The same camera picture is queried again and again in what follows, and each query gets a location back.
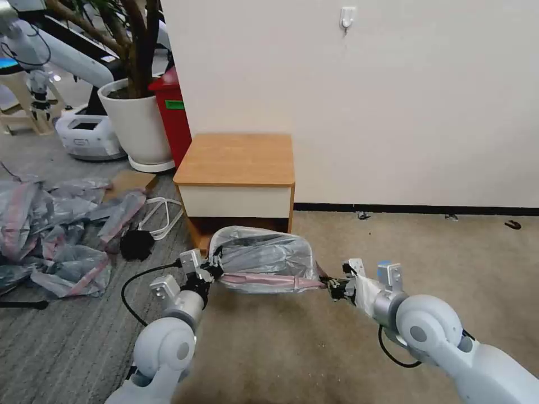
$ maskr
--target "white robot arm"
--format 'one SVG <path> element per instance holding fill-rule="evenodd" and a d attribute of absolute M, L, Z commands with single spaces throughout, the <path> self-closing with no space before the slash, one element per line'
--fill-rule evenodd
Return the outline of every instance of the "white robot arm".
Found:
<path fill-rule="evenodd" d="M 365 276 L 360 259 L 347 261 L 343 269 L 350 282 L 330 282 L 332 297 L 349 299 L 413 357 L 443 369 L 463 402 L 539 402 L 539 380 L 502 350 L 471 337 L 450 305 L 433 296 L 408 296 L 400 264 L 380 263 L 378 281 Z"/>
<path fill-rule="evenodd" d="M 150 284 L 161 300 L 163 318 L 142 330 L 133 350 L 136 372 L 105 404 L 169 404 L 178 381 L 187 375 L 209 287 L 222 270 L 216 264 L 204 263 L 198 249 L 181 253 L 170 266 L 182 268 L 187 281 L 180 288 L 172 275 L 166 275 Z"/>
<path fill-rule="evenodd" d="M 85 9 L 88 15 L 95 14 L 92 7 Z M 47 101 L 50 78 L 46 69 L 49 62 L 92 84 L 96 90 L 94 98 L 98 88 L 124 77 L 118 55 L 72 27 L 73 24 L 68 27 L 48 15 L 40 0 L 0 0 L 0 47 L 29 74 L 34 117 L 39 112 L 48 114 L 50 108 Z M 157 43 L 170 51 L 163 21 L 159 22 Z"/>
<path fill-rule="evenodd" d="M 186 375 L 209 286 L 222 269 L 219 262 L 202 260 L 199 250 L 180 254 L 175 266 L 183 267 L 188 281 L 180 288 L 167 275 L 151 283 L 162 301 L 163 318 L 141 332 L 134 348 L 137 372 L 106 404 L 168 404 L 178 381 Z M 382 331 L 418 360 L 399 364 L 439 366 L 453 379 L 465 403 L 539 402 L 539 380 L 505 352 L 470 336 L 451 306 L 433 296 L 408 296 L 402 289 L 400 264 L 380 263 L 378 281 L 365 276 L 360 259 L 348 260 L 342 267 L 346 279 L 321 277 L 321 281 L 334 300 L 349 300 L 380 325 L 382 349 L 394 362 L 399 363 L 382 345 Z"/>

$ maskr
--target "wooden tabletop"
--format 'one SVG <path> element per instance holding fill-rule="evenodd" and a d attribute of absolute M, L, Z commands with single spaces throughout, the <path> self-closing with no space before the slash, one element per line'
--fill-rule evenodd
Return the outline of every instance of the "wooden tabletop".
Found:
<path fill-rule="evenodd" d="M 285 134 L 197 134 L 174 175 L 178 185 L 294 184 L 292 139 Z"/>

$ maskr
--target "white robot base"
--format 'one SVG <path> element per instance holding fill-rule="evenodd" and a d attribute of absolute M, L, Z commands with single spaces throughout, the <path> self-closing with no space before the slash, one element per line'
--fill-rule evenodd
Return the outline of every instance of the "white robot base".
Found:
<path fill-rule="evenodd" d="M 79 160 L 107 161 L 126 156 L 108 116 L 81 114 L 82 105 L 62 114 L 54 124 L 63 147 Z"/>

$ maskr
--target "white wall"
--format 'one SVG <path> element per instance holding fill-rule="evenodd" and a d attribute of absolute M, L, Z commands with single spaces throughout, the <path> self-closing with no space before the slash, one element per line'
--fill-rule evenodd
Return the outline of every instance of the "white wall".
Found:
<path fill-rule="evenodd" d="M 539 207 L 537 0 L 162 3 L 191 131 L 292 133 L 296 202 Z"/>

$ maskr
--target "wooden nightstand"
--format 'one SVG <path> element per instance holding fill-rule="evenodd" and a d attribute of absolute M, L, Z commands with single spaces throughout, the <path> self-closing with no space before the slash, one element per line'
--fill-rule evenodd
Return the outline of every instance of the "wooden nightstand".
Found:
<path fill-rule="evenodd" d="M 225 226 L 290 232 L 294 156 L 290 135 L 198 134 L 174 176 L 193 245 L 203 253 Z"/>

